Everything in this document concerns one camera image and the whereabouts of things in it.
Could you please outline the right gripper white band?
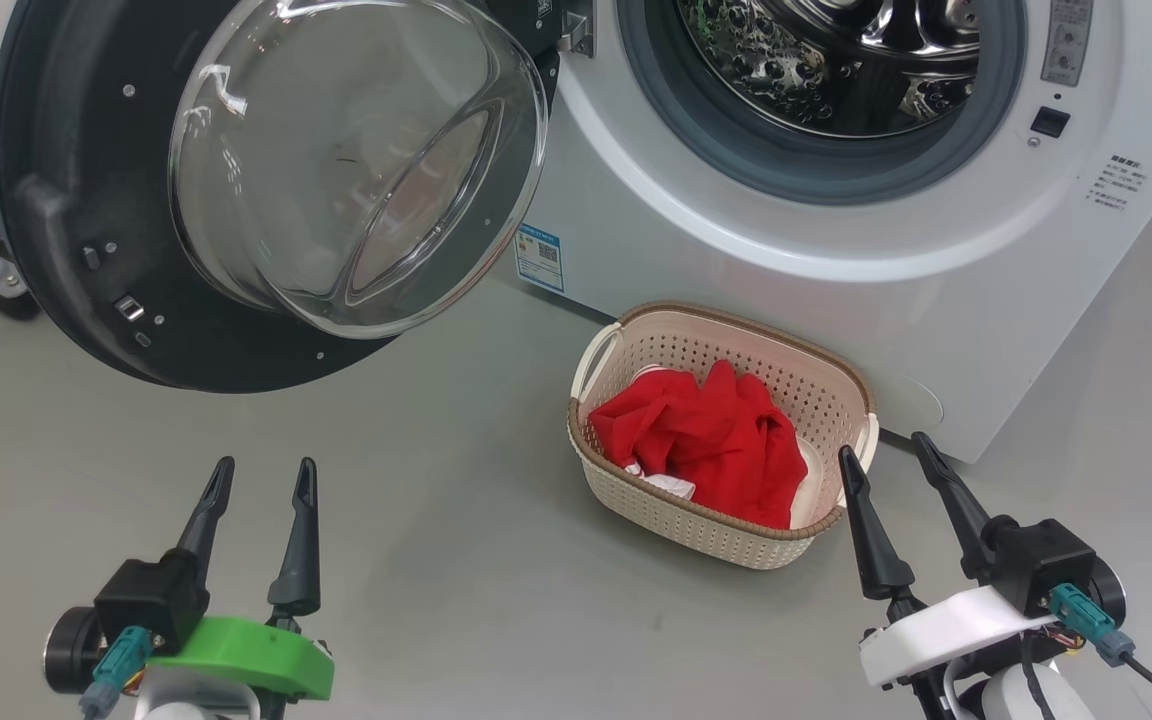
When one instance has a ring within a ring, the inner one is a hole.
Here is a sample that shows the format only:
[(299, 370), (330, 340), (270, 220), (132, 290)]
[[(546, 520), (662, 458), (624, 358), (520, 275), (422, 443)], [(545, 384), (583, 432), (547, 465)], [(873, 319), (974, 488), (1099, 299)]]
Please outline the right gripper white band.
[[(990, 521), (988, 511), (969, 491), (932, 438), (924, 432), (911, 434), (911, 442), (929, 486), (941, 497), (952, 529), (963, 552), (960, 568), (967, 579), (988, 582), (995, 552), (980, 533)], [(867, 684), (878, 687), (901, 676), (948, 665), (980, 651), (1023, 639), (1023, 634), (1055, 623), (1056, 617), (1039, 611), (1036, 617), (1016, 611), (996, 589), (973, 588), (927, 606), (916, 600), (911, 566), (899, 556), (870, 500), (867, 473), (851, 446), (838, 450), (838, 468), (844, 483), (849, 520), (861, 578), (861, 592), (867, 600), (888, 601), (890, 624), (861, 642), (861, 669)]]

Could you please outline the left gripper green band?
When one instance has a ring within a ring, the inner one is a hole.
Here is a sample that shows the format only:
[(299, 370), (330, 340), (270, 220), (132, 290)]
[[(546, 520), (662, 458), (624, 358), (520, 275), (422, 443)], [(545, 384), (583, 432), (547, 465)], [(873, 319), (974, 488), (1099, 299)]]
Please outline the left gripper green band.
[[(195, 561), (197, 585), (206, 585), (219, 520), (228, 509), (236, 460), (221, 457), (200, 493), (175, 548)], [(317, 465), (303, 457), (291, 497), (294, 520), (268, 602), (273, 617), (305, 617), (321, 607), (320, 507)], [(192, 670), (255, 689), (328, 702), (335, 680), (329, 652), (306, 635), (247, 617), (206, 616), (174, 655), (152, 655), (150, 667)]]

